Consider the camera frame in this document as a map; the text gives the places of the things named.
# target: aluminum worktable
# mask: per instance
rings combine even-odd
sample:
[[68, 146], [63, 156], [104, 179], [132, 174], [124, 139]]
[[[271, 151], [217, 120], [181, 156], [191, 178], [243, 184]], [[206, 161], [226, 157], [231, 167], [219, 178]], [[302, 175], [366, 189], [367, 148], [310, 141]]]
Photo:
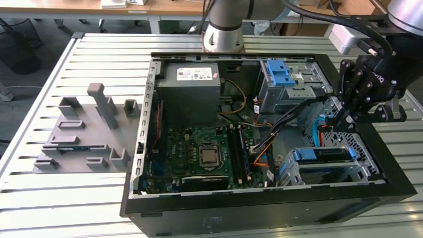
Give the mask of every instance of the aluminum worktable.
[[[330, 41], [310, 37], [246, 36], [247, 52], [327, 54], [342, 59]], [[90, 83], [106, 85], [115, 103], [143, 101], [151, 52], [199, 52], [199, 36], [86, 34], [71, 39], [10, 148], [0, 160], [0, 237], [144, 237], [119, 216], [124, 173], [32, 174], [60, 110], [63, 96], [87, 95]], [[369, 211], [341, 224], [214, 234], [218, 237], [423, 237], [423, 121], [422, 106], [407, 93], [401, 103], [405, 123], [375, 124], [383, 140], [419, 192], [398, 204]]]

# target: floor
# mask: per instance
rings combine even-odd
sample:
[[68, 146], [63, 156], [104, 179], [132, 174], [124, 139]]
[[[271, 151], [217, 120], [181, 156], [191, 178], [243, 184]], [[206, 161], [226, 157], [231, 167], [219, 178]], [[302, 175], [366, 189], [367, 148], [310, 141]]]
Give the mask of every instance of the floor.
[[[32, 20], [34, 26], [43, 41], [43, 46], [36, 49], [36, 55], [42, 61], [42, 68], [30, 75], [16, 75], [0, 62], [0, 82], [6, 86], [43, 86], [55, 67], [58, 59], [68, 44], [74, 32], [99, 33], [98, 21], [90, 20], [88, 24], [82, 24], [78, 20], [66, 20], [63, 29], [56, 27], [52, 19], [42, 21]], [[186, 34], [193, 21], [179, 22], [179, 28], [175, 28], [175, 22], [166, 24], [162, 31], [167, 33]], [[110, 33], [150, 33], [150, 24], [142, 21], [142, 26], [135, 26], [130, 20], [107, 20], [104, 28]], [[245, 35], [254, 34], [251, 23], [243, 24]], [[34, 100], [40, 89], [34, 87], [10, 88], [15, 95], [12, 102], [0, 101], [0, 139], [12, 140], [20, 123], [27, 115]], [[418, 80], [410, 87], [410, 91], [417, 99], [423, 102], [423, 81]], [[4, 153], [7, 144], [0, 143], [0, 155]]]

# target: cardboard box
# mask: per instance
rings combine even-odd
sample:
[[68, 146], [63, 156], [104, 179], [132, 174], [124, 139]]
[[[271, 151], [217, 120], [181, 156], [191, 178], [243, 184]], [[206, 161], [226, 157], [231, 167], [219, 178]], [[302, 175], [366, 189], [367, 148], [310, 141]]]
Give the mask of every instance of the cardboard box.
[[301, 5], [317, 6], [321, 3], [321, 0], [298, 0]]
[[[335, 5], [335, 7], [339, 6], [338, 3], [342, 3], [342, 1], [343, 1], [343, 0], [334, 0], [334, 3], [335, 3], [334, 5]], [[329, 1], [329, 0], [321, 0], [318, 6], [319, 6], [321, 8], [331, 8], [331, 6], [330, 6], [330, 1]]]
[[127, 0], [127, 4], [144, 5], [147, 0]]
[[282, 28], [283, 36], [325, 36], [330, 24], [303, 24], [299, 29], [298, 23], [285, 23]]

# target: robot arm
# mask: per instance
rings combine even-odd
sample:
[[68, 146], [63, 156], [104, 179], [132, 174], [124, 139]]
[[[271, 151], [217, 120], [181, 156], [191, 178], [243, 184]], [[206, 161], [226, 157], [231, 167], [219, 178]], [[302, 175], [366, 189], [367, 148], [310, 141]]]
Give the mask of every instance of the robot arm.
[[[369, 55], [343, 60], [338, 97], [343, 108], [327, 124], [337, 131], [353, 129], [353, 122], [406, 121], [399, 105], [409, 85], [423, 75], [423, 6], [418, 0], [393, 0], [385, 15], [349, 18], [309, 12], [289, 0], [299, 14], [338, 24], [330, 39], [342, 53], [359, 47]], [[379, 103], [374, 113], [369, 111]]]
[[[409, 85], [423, 75], [423, 5], [421, 0], [393, 0], [389, 14], [347, 18], [310, 12], [291, 0], [214, 0], [211, 24], [205, 34], [209, 52], [243, 50], [242, 20], [274, 20], [290, 10], [335, 23], [330, 39], [341, 53], [359, 47], [367, 55], [343, 60], [337, 96], [343, 109], [327, 124], [346, 131], [353, 122], [405, 121], [399, 105]], [[379, 103], [375, 112], [371, 108]]]

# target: wooden desk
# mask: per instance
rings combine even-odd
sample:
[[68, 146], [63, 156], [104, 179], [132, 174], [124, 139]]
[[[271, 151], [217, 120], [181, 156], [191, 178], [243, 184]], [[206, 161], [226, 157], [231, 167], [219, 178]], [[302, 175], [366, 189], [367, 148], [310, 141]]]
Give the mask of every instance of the wooden desk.
[[44, 13], [44, 14], [131, 14], [130, 11], [144, 11], [148, 14], [152, 0], [147, 5], [131, 5], [127, 8], [102, 9], [100, 0], [0, 0], [0, 14]]
[[[303, 9], [334, 15], [334, 12], [326, 8], [315, 6], [301, 6]], [[341, 13], [349, 14], [345, 8], [339, 9]], [[150, 14], [154, 15], [203, 15], [203, 0], [154, 0], [151, 3]]]
[[[333, 14], [329, 9], [302, 7]], [[161, 34], [159, 21], [199, 21], [202, 14], [203, 0], [148, 0], [146, 5], [128, 4], [127, 8], [118, 9], [100, 9], [100, 0], [0, 0], [0, 18], [148, 20], [152, 34]], [[287, 17], [275, 22], [298, 23], [298, 20], [298, 17]], [[325, 22], [306, 17], [303, 23]]]

